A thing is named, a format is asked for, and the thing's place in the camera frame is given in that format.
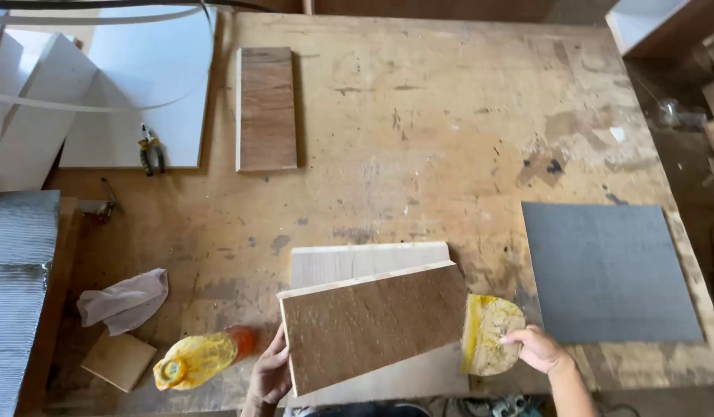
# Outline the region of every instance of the person's hand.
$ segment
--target person's hand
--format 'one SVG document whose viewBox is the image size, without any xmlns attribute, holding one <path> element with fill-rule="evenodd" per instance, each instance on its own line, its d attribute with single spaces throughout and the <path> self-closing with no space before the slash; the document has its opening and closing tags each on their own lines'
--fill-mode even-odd
<svg viewBox="0 0 714 417">
<path fill-rule="evenodd" d="M 512 330 L 502 337 L 500 342 L 502 344 L 521 342 L 522 347 L 519 352 L 521 360 L 548 375 L 560 361 L 570 357 L 553 338 L 534 324 L 528 325 L 523 330 Z"/>
<path fill-rule="evenodd" d="M 290 381 L 288 354 L 288 346 L 285 344 L 285 327 L 280 324 L 272 343 L 254 364 L 247 400 L 253 401 L 257 405 L 262 403 L 277 405 L 282 400 L 282 397 L 290 391 L 290 387 L 293 385 Z"/>
</svg>

